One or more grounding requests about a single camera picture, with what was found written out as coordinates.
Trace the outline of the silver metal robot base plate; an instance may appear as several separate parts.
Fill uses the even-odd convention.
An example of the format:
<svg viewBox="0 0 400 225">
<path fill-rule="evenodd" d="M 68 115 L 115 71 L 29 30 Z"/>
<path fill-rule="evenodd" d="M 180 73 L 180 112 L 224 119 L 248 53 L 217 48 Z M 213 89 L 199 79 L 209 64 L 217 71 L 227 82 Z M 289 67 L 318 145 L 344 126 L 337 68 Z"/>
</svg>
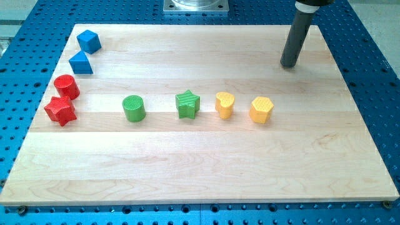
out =
<svg viewBox="0 0 400 225">
<path fill-rule="evenodd" d="M 165 13 L 227 13 L 228 0 L 164 0 Z"/>
</svg>

